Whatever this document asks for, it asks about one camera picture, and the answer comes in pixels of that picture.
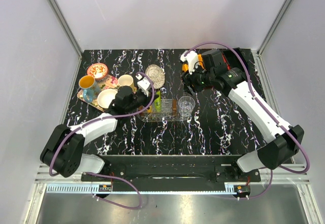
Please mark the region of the clear toothbrush holder rack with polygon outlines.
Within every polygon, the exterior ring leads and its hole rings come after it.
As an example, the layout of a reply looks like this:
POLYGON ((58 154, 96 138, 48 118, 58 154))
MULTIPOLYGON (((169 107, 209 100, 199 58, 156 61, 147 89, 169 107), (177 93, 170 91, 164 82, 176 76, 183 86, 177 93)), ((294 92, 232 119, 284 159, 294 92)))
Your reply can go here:
POLYGON ((152 113, 140 113, 144 119, 170 119, 177 116, 177 101, 175 99, 161 99, 161 110, 157 112, 155 107, 153 108, 152 113))

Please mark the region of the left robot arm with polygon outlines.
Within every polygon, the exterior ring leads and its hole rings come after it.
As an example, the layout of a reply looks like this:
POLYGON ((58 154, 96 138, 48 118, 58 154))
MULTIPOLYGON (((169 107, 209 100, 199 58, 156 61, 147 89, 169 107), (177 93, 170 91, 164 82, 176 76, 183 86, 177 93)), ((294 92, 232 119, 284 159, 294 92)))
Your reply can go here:
POLYGON ((83 153, 84 146, 115 131, 124 119, 141 113, 137 109, 140 106, 147 109, 154 99, 154 89, 148 93, 142 90, 132 93, 129 87, 123 86, 117 94, 104 97, 109 108, 98 117, 74 126, 56 126, 40 155, 41 162, 49 167, 49 175, 67 178, 90 172, 99 181, 108 179, 110 169, 106 161, 98 155, 83 153))

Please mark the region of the green toothpaste tube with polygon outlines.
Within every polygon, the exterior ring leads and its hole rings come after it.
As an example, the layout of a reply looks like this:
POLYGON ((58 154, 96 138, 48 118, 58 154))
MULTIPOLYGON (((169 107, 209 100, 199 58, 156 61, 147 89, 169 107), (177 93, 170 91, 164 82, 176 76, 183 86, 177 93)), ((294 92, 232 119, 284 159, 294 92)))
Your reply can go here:
POLYGON ((154 107, 157 112, 161 110, 161 93, 160 90, 158 90, 155 94, 156 99, 154 100, 154 107))

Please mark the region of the clear glass tumbler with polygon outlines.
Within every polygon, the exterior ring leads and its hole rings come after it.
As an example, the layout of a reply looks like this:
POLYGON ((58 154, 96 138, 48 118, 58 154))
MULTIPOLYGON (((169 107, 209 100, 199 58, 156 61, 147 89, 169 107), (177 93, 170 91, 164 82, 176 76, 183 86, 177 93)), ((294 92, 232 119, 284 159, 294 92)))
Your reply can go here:
POLYGON ((182 117, 189 117, 196 105, 195 100, 190 96, 182 96, 178 100, 179 114, 182 117))

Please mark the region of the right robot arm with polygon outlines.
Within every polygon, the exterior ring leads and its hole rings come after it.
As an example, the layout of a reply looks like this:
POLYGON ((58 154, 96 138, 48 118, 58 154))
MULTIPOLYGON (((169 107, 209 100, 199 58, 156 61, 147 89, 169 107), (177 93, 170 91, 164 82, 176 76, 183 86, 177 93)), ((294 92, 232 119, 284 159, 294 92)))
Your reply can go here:
POLYGON ((187 93, 213 87, 238 105, 261 132, 266 145, 239 157, 231 176, 243 181, 249 172, 259 168, 274 170, 299 152, 304 130, 282 119, 247 81, 243 69, 231 67, 218 50, 202 54, 185 51, 180 56, 182 81, 187 93))

